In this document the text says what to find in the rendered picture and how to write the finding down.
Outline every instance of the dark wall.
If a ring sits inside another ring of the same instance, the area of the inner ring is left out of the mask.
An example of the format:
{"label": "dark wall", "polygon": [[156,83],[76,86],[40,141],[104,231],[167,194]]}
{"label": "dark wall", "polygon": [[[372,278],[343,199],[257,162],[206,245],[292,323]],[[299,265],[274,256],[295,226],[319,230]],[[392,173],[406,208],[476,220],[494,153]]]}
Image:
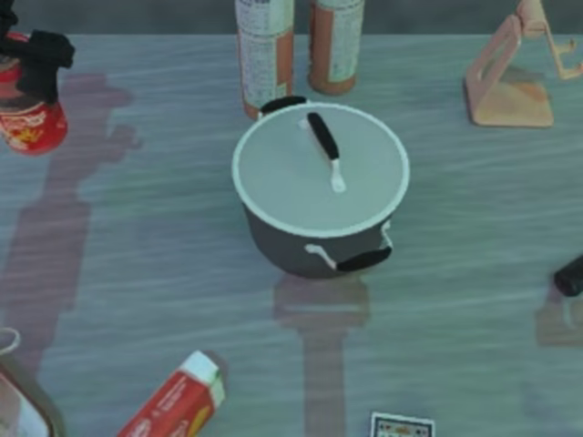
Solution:
{"label": "dark wall", "polygon": [[[296,0],[306,33],[310,0]],[[583,0],[547,0],[554,32],[583,33]],[[515,0],[367,0],[367,34],[489,34]],[[234,0],[15,0],[21,30],[69,34],[232,34]]]}

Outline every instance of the tabletop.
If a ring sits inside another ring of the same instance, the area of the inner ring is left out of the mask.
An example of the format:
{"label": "tabletop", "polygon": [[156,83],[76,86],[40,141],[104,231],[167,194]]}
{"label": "tabletop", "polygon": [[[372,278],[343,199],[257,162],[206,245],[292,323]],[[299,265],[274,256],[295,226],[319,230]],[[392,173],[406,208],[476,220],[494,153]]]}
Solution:
{"label": "tabletop", "polygon": [[[261,256],[232,186],[251,125],[235,37],[72,40],[66,142],[0,157],[0,318],[67,435],[115,435],[194,350],[228,366],[200,437],[364,436],[371,411],[449,437],[583,434],[580,307],[549,292],[583,247],[583,81],[559,81],[544,43],[525,42],[517,65],[543,75],[555,126],[502,129],[473,126],[462,94],[486,36],[365,36],[342,97],[309,89],[298,36],[295,93],[380,118],[412,167],[392,258],[316,284]],[[323,317],[313,347],[273,308],[278,290],[318,287],[368,310],[337,330]]]}

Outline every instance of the lid rim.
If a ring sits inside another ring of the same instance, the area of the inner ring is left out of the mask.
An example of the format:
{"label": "lid rim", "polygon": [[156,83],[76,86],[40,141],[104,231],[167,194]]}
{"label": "lid rim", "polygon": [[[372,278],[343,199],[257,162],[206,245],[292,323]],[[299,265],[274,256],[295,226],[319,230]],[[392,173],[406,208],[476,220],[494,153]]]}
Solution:
{"label": "lid rim", "polygon": [[[240,178],[240,170],[239,170],[239,163],[240,163],[240,155],[242,150],[244,149],[245,144],[249,140],[250,136],[263,124],[269,122],[269,120],[273,117],[277,117],[283,113],[297,111],[303,107],[328,107],[328,108],[336,108],[341,109],[344,111],[351,112],[357,116],[366,118],[370,122],[377,125],[381,130],[383,130],[389,138],[394,142],[397,151],[399,152],[399,156],[401,157],[402,164],[403,164],[403,177],[401,178],[401,184],[399,185],[395,196],[393,197],[392,201],[389,202],[385,208],[379,211],[377,214],[373,215],[372,217],[362,221],[361,223],[357,223],[355,225],[351,225],[346,228],[341,229],[331,229],[331,230],[321,230],[321,229],[305,229],[297,226],[293,226],[291,224],[285,223],[271,215],[267,214],[259,205],[257,205],[249,196],[247,191],[245,190],[241,178]],[[258,219],[265,222],[266,224],[288,234],[296,235],[298,237],[304,238],[315,238],[315,239],[333,239],[333,238],[341,238],[347,237],[350,235],[361,233],[367,229],[370,229],[379,223],[386,221],[399,207],[401,202],[403,201],[404,195],[409,188],[409,180],[410,180],[410,165],[409,165],[409,157],[407,156],[407,152],[404,149],[403,143],[401,139],[389,128],[385,123],[383,123],[378,118],[367,114],[359,109],[348,107],[346,105],[339,105],[333,103],[317,103],[317,102],[306,102],[299,105],[294,105],[293,107],[286,107],[279,111],[273,112],[268,114],[265,117],[260,118],[256,121],[247,132],[243,134],[240,138],[237,146],[235,147],[235,152],[233,153],[233,159],[231,161],[231,177],[233,183],[235,185],[235,189],[241,202],[245,205],[245,207]]]}

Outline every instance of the gray pot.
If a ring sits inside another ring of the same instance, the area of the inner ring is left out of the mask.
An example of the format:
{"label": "gray pot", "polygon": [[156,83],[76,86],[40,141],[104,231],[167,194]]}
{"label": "gray pot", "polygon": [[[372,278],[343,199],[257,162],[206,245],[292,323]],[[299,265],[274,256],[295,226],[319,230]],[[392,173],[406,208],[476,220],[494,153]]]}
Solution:
{"label": "gray pot", "polygon": [[303,97],[261,113],[232,161],[259,251],[312,279],[388,259],[390,218],[409,185],[409,160],[393,131],[357,109]]}

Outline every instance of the playing card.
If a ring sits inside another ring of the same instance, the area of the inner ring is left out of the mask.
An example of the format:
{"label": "playing card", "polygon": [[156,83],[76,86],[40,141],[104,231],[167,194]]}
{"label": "playing card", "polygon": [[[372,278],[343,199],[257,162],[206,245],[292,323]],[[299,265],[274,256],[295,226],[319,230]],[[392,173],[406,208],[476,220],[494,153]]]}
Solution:
{"label": "playing card", "polygon": [[435,422],[429,419],[373,412],[370,437],[435,437]]}

